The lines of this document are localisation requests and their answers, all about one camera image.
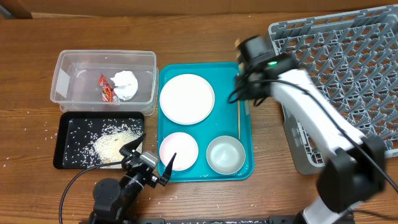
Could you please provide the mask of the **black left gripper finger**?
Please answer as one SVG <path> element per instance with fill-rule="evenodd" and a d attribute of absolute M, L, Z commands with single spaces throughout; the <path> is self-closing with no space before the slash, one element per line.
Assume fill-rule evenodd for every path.
<path fill-rule="evenodd" d="M 175 152 L 171 158 L 171 160 L 169 161 L 169 163 L 167 164 L 167 166 L 165 167 L 165 171 L 162 175 L 162 177 L 160 178 L 160 185 L 166 186 L 167 183 L 169 182 L 171 176 L 172 176 L 172 167 L 174 164 L 174 160 L 176 157 L 177 153 Z"/>
<path fill-rule="evenodd" d="M 119 152 L 122 156 L 140 156 L 141 152 L 137 148 L 142 144 L 143 140 L 146 138 L 146 133 L 139 136 L 137 139 L 123 145 Z"/>

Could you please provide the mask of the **pink bowl with rice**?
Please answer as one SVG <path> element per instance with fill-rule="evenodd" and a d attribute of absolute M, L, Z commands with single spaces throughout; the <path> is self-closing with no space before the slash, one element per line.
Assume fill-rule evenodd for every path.
<path fill-rule="evenodd" d="M 176 153 L 172 169 L 183 171 L 189 169 L 198 158 L 198 144 L 189 134 L 176 132 L 168 135 L 159 148 L 162 163 L 167 166 Z"/>

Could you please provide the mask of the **red snack wrapper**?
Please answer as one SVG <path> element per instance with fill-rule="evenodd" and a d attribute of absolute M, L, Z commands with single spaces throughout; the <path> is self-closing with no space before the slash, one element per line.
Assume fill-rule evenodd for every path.
<path fill-rule="evenodd" d="M 103 74 L 101 74 L 98 80 L 98 85 L 102 88 L 102 100 L 104 102 L 120 102 L 120 99 Z"/>

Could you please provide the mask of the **large white plate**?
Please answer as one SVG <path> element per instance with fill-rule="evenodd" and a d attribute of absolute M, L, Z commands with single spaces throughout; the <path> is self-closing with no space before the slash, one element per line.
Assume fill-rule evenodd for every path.
<path fill-rule="evenodd" d="M 160 92 L 160 108 L 171 121 L 197 124 L 207 118 L 215 105 L 215 93 L 208 81 L 194 74 L 171 78 Z"/>

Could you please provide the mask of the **white napkin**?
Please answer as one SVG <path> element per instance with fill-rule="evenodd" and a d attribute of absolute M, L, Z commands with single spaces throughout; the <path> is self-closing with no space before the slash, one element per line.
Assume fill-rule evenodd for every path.
<path fill-rule="evenodd" d="M 114 92 L 123 101 L 130 100 L 138 91 L 138 81 L 131 71 L 121 71 L 111 78 Z"/>

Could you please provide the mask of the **grey white bowl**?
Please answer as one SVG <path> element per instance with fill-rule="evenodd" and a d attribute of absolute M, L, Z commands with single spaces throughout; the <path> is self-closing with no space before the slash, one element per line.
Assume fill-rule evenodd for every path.
<path fill-rule="evenodd" d="M 246 160 L 246 150 L 239 140 L 231 136 L 219 136 L 209 143 L 206 150 L 208 165 L 218 174 L 237 173 Z"/>

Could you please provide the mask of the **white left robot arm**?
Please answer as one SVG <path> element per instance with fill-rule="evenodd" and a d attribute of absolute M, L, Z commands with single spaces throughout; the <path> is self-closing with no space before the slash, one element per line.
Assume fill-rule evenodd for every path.
<path fill-rule="evenodd" d="M 107 178 L 95 185 L 95 202 L 89 223 L 134 223 L 131 207 L 144 187 L 165 186 L 169 182 L 177 154 L 172 154 L 163 175 L 156 176 L 153 171 L 159 162 L 158 158 L 151 152 L 137 151 L 145 137 L 143 134 L 120 148 L 119 152 L 123 156 L 121 165 L 126 170 L 121 180 Z"/>

